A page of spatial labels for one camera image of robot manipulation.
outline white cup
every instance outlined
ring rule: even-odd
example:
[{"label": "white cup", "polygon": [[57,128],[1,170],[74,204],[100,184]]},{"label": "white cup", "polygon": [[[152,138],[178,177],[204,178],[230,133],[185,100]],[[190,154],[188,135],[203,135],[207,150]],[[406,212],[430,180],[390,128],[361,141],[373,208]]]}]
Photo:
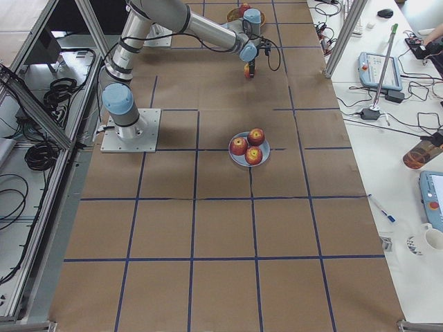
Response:
[{"label": "white cup", "polygon": [[443,253],[443,232],[432,228],[430,223],[422,225],[424,231],[409,237],[406,245],[416,255]]}]

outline red emergency stop button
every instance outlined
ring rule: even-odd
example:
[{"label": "red emergency stop button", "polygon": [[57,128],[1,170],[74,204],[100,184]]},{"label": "red emergency stop button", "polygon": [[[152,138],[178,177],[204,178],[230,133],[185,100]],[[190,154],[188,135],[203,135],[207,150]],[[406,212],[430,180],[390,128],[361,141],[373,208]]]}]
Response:
[{"label": "red emergency stop button", "polygon": [[438,205],[438,202],[430,202],[428,205],[432,210],[436,210],[440,207],[440,205]]}]

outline table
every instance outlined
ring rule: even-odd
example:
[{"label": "table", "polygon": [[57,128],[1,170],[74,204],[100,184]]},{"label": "table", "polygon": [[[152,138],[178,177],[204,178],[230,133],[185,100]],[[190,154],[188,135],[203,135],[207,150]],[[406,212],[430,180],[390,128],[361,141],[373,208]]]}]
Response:
[{"label": "table", "polygon": [[[310,7],[314,7],[317,3],[308,0]],[[322,8],[328,9],[327,5],[323,5]],[[394,10],[394,16],[391,19],[377,17],[377,11],[384,8]],[[322,15],[315,10],[311,10],[311,14],[314,23],[323,19]],[[343,17],[336,15],[327,20],[327,25],[337,32],[342,22]],[[369,22],[375,23],[372,30],[366,28]],[[348,89],[349,86],[361,85],[356,61],[360,52],[384,54],[388,46],[390,28],[395,23],[398,23],[399,27],[391,55],[400,56],[408,50],[404,42],[407,36],[403,32],[411,29],[394,0],[369,0],[361,16],[361,23],[363,36],[350,38],[332,76],[337,97],[345,100],[347,104],[366,99],[368,96],[364,91],[355,92]],[[421,60],[416,60],[411,52],[407,52],[400,59],[404,70],[408,73],[428,73],[433,77],[440,77],[431,61],[423,66]],[[441,84],[436,85],[435,92],[443,95]],[[406,96],[409,95],[407,88],[408,80],[404,79],[403,92]],[[440,100],[431,94],[425,102],[413,97],[401,104],[387,102],[381,98],[379,106],[382,111],[393,114],[403,122],[416,124],[418,112],[435,112],[442,117]],[[370,106],[370,103],[361,102],[353,108],[347,108],[340,103],[340,108],[342,112],[354,113],[363,107]],[[344,116],[344,118],[364,122],[358,116]],[[435,116],[421,116],[420,120],[421,123],[430,127],[438,127]],[[409,322],[416,323],[441,323],[443,320],[441,310],[443,257],[415,256],[407,249],[406,239],[419,232],[420,225],[427,222],[420,201],[419,173],[422,170],[443,171],[443,159],[436,158],[419,170],[411,170],[402,163],[401,159],[411,147],[418,143],[418,138],[385,129],[371,128],[364,124],[347,121],[345,123],[366,192],[373,194],[378,201],[382,202],[397,220],[395,223],[389,222],[374,205],[371,205],[379,234],[392,239],[392,252],[386,252],[386,259],[405,318]],[[384,116],[376,122],[367,123],[388,127]],[[424,134],[422,131],[399,124],[392,118],[390,128]]]}]

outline blue joint cap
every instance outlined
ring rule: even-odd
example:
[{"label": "blue joint cap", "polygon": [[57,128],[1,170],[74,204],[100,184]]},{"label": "blue joint cap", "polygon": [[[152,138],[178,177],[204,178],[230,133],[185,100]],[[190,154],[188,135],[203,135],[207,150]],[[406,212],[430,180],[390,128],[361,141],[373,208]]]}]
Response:
[{"label": "blue joint cap", "polygon": [[244,12],[243,18],[252,24],[260,24],[262,23],[262,17],[260,11],[255,8],[249,8]]},{"label": "blue joint cap", "polygon": [[131,90],[121,83],[108,85],[102,93],[102,100],[107,110],[118,116],[129,112],[134,104]]},{"label": "blue joint cap", "polygon": [[242,61],[250,62],[254,60],[255,57],[257,57],[257,48],[252,43],[248,43],[240,52],[240,59]]}]

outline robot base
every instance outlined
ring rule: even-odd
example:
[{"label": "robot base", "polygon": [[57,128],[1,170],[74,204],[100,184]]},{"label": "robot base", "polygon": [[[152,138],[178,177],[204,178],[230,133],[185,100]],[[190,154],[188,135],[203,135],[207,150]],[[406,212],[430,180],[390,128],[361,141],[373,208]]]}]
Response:
[{"label": "robot base", "polygon": [[[160,125],[160,109],[138,109],[140,116],[146,121],[143,135],[131,140],[122,140],[115,130],[105,132],[102,146],[100,148],[103,153],[128,153],[128,152],[155,152],[157,146],[157,138],[159,136]],[[114,121],[109,117],[107,126],[113,127]]]}]

